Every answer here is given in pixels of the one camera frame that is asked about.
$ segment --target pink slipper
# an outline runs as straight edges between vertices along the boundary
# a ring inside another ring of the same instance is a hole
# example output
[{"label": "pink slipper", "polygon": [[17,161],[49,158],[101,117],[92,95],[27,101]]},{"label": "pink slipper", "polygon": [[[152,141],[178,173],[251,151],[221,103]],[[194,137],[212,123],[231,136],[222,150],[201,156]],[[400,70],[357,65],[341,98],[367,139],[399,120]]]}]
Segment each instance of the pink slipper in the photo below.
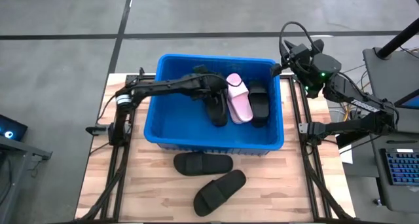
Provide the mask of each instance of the pink slipper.
[{"label": "pink slipper", "polygon": [[253,118],[253,113],[251,111],[249,98],[247,95],[249,91],[246,88],[246,85],[242,82],[239,74],[232,73],[227,77],[227,82],[233,85],[238,86],[228,86],[228,108],[230,109],[230,114],[233,122],[236,122],[235,119],[238,119],[243,122],[249,122]]},{"label": "pink slipper", "polygon": [[233,106],[231,106],[230,100],[227,100],[227,107],[230,111],[231,120],[236,124],[242,124],[243,122],[237,117],[236,112],[233,109]]}]

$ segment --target black metal frame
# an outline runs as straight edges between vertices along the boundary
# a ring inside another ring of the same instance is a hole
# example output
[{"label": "black metal frame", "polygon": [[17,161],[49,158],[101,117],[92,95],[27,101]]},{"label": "black metal frame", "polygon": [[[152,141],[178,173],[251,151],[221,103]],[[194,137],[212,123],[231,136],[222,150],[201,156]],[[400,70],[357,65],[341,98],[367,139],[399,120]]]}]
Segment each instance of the black metal frame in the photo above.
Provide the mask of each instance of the black metal frame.
[{"label": "black metal frame", "polygon": [[[148,79],[154,79],[154,77],[152,77],[151,75],[148,75],[147,78]],[[297,93],[296,93],[296,90],[295,90],[293,75],[281,75],[280,79],[285,79],[285,80],[289,81],[289,85],[290,85],[290,88],[291,88],[291,97],[292,97],[293,107],[294,107],[295,122],[296,122],[296,125],[298,125],[299,123],[302,123],[302,121],[301,121],[301,116],[300,116],[299,103],[298,103],[298,99],[297,99]],[[308,100],[307,100],[307,97],[306,97],[306,94],[305,94],[303,88],[300,87],[300,89],[301,89],[302,104],[303,104],[303,108],[304,108],[304,113],[306,115],[306,120],[307,120],[307,122],[311,122],[312,119],[311,119],[310,109],[308,108]],[[129,118],[128,121],[131,125],[134,125],[135,114],[136,114],[135,110],[133,110],[130,113],[130,118]],[[130,130],[130,132],[127,134],[128,135],[128,143],[123,147],[124,151],[123,151],[123,155],[122,155],[122,160],[128,160],[131,138],[132,138],[132,131],[133,130]],[[300,139],[300,145],[301,145],[301,152],[304,155],[303,151],[306,149],[306,145],[304,144],[302,134],[300,134],[300,133],[299,133],[299,139]],[[318,148],[313,147],[313,150],[314,150],[313,155],[314,155],[314,162],[315,162],[315,166],[316,166],[315,167],[316,172],[319,174],[320,180],[322,180],[322,182],[324,182],[323,170],[321,169],[321,162],[320,162],[320,156],[319,156]],[[114,146],[114,148],[112,150],[111,161],[109,163],[109,171],[108,171],[108,175],[107,175],[106,186],[109,185],[110,180],[115,175],[118,153],[119,153],[119,147]],[[88,220],[87,222],[90,222],[90,221],[114,221],[114,222],[118,223],[119,213],[120,213],[120,205],[121,205],[121,202],[122,202],[122,194],[123,194],[123,189],[124,189],[124,180],[125,180],[126,169],[127,169],[127,167],[124,168],[123,175],[118,181],[117,194],[116,194],[116,200],[115,200],[115,205],[114,205],[114,208],[113,208],[112,217],[107,217],[108,209],[109,209],[109,202],[110,202],[109,197],[108,197],[107,200],[103,203],[103,206],[101,207],[100,218],[96,219],[96,220]],[[318,210],[318,205],[317,205],[317,202],[316,202],[316,194],[315,194],[315,191],[314,191],[313,181],[309,177],[307,172],[306,172],[306,183],[307,183],[307,188],[308,188],[308,196],[309,196],[309,199],[310,199],[310,205],[311,205],[311,209],[312,209],[312,215],[313,215],[313,218],[316,220],[317,218],[319,218],[319,210]],[[323,207],[324,207],[324,212],[325,212],[326,218],[332,218],[329,204],[327,203],[327,201],[324,197],[323,197],[322,201],[323,201]]]},{"label": "black metal frame", "polygon": [[25,171],[29,168],[32,156],[39,156],[41,160],[46,161],[51,158],[52,151],[45,151],[3,136],[0,136],[0,151],[8,157],[14,157],[14,167],[9,167],[13,173],[12,184],[4,202],[0,205],[0,223],[9,223],[12,209],[18,200],[19,190],[22,188]]}]

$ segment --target keyboard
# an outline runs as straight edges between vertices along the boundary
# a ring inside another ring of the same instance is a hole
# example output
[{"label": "keyboard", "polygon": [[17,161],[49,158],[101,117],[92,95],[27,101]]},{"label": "keyboard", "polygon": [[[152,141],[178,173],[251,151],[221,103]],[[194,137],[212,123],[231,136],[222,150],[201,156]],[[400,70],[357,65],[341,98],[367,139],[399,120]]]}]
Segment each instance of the keyboard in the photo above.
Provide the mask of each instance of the keyboard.
[{"label": "keyboard", "polygon": [[419,186],[419,149],[382,149],[392,185]]}]

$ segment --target black slide sandal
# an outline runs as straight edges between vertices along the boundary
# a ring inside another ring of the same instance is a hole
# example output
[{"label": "black slide sandal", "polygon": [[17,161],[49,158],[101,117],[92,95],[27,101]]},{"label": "black slide sandal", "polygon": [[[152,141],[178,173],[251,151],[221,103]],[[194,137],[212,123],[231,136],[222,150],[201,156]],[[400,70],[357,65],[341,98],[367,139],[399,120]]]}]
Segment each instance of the black slide sandal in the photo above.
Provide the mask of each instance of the black slide sandal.
[{"label": "black slide sandal", "polygon": [[[211,73],[223,77],[220,73],[209,71],[204,65],[198,65],[193,69],[194,73]],[[227,96],[225,91],[214,93],[211,97],[204,98],[203,101],[212,124],[214,126],[225,126],[227,124]]]},{"label": "black slide sandal", "polygon": [[224,92],[213,94],[203,99],[205,110],[214,126],[227,124],[227,101]]},{"label": "black slide sandal", "polygon": [[257,81],[249,83],[249,102],[253,112],[251,124],[256,128],[263,127],[269,118],[269,96],[262,83]]},{"label": "black slide sandal", "polygon": [[173,163],[175,169],[185,176],[224,174],[233,169],[233,160],[230,156],[202,152],[177,154]]},{"label": "black slide sandal", "polygon": [[224,204],[235,192],[246,184],[246,177],[240,170],[234,170],[224,176],[210,181],[194,198],[195,213],[204,217],[222,204]]}]

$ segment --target blue plastic bin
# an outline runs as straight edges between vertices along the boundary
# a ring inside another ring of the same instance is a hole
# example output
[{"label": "blue plastic bin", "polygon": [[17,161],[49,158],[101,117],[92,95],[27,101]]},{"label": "blue plastic bin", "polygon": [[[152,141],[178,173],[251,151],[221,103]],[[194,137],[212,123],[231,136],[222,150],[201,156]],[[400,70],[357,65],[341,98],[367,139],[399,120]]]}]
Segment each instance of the blue plastic bin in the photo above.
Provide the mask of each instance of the blue plastic bin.
[{"label": "blue plastic bin", "polygon": [[166,54],[158,62],[155,81],[178,79],[205,65],[227,77],[238,73],[245,84],[258,80],[266,84],[270,114],[266,126],[235,124],[228,114],[226,126],[214,126],[202,100],[182,94],[153,96],[144,128],[145,138],[164,149],[265,155],[283,145],[283,122],[279,77],[272,78],[274,60],[221,56]]}]

